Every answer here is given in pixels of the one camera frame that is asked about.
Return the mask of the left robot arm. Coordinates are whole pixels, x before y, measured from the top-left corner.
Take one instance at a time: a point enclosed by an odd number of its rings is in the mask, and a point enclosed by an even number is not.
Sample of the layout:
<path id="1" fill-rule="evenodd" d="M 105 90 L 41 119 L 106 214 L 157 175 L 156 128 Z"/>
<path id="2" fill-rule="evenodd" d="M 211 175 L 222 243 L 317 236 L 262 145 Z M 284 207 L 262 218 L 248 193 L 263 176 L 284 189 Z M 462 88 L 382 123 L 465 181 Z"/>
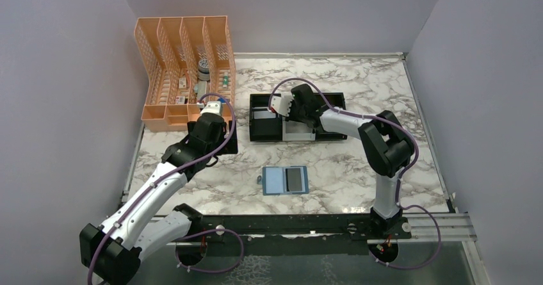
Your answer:
<path id="1" fill-rule="evenodd" d="M 189 123 L 188 134 L 169 145 L 144 185 L 113 215 L 98 226 L 87 224 L 79 233 L 81 262 L 86 281 L 98 276 L 102 283 L 127 284 L 140 265 L 159 248 L 184 238 L 205 235 L 198 211 L 181 206 L 158 222 L 152 218 L 200 171 L 212 167 L 219 156 L 237 154 L 237 120 L 203 111 Z"/>

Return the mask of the blue card holder wallet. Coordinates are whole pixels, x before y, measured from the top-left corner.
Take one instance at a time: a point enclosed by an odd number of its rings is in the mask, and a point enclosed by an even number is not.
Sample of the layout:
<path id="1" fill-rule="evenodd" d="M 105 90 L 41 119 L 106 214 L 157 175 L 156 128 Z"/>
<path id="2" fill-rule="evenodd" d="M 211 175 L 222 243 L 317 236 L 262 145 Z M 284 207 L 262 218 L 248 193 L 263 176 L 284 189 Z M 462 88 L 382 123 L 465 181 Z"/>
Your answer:
<path id="1" fill-rule="evenodd" d="M 301 168 L 304 177 L 304 190 L 301 192 L 289 192 L 286 187 L 287 168 Z M 263 167 L 261 174 L 257 177 L 257 184 L 262 187 L 263 195 L 298 195 L 309 193 L 309 177 L 306 166 L 288 167 Z"/>

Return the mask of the silver crest card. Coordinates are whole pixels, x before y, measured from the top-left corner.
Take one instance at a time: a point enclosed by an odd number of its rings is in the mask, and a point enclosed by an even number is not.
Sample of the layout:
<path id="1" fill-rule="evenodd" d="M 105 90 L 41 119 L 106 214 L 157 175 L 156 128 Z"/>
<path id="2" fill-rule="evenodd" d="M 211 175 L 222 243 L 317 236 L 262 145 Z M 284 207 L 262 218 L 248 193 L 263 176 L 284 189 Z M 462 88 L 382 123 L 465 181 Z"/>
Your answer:
<path id="1" fill-rule="evenodd" d="M 253 119 L 254 120 L 265 120 L 265 119 L 276 119 L 277 115 L 273 112 L 270 112 L 266 109 L 254 109 Z"/>

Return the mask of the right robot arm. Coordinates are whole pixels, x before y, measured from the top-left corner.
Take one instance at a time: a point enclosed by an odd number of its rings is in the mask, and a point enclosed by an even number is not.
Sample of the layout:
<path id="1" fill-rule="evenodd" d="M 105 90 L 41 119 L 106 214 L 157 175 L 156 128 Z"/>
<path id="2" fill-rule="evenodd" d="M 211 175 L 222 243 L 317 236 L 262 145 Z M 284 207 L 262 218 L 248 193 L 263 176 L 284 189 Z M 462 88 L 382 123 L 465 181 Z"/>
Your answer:
<path id="1" fill-rule="evenodd" d="M 325 98 L 317 98 L 308 84 L 294 87 L 291 95 L 288 120 L 361 141 L 366 159 L 376 173 L 376 195 L 370 209 L 369 229 L 377 238 L 387 237 L 402 215 L 399 205 L 401 176 L 409 168 L 411 157 L 418 152 L 411 135 L 390 111 L 360 115 L 330 107 Z"/>

